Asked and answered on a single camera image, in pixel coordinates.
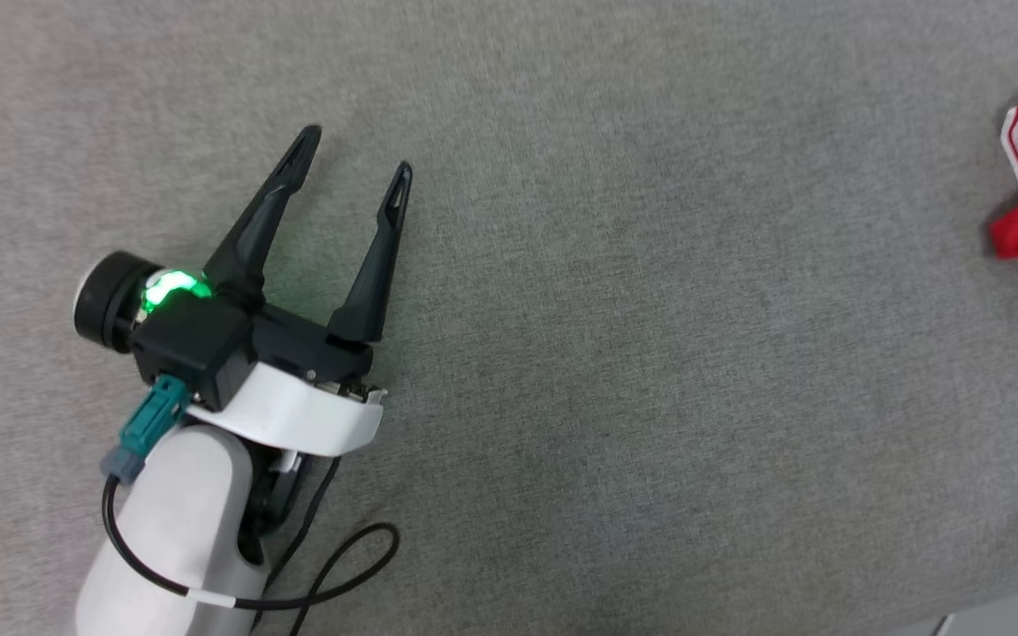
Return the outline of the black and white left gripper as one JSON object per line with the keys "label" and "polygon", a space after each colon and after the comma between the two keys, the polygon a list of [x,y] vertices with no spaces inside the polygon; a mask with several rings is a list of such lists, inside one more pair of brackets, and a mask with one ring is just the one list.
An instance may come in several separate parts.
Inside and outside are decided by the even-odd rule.
{"label": "black and white left gripper", "polygon": [[73,325],[105,349],[130,354],[149,387],[122,446],[146,455],[182,423],[210,424],[272,450],[335,458],[371,443],[387,391],[367,382],[383,338],[393,271],[413,182],[399,163],[376,214],[373,237],[342,307],[326,327],[266,305],[265,264],[291,197],[322,140],[300,129],[203,266],[203,279],[126,251],[105,256],[80,279]]}

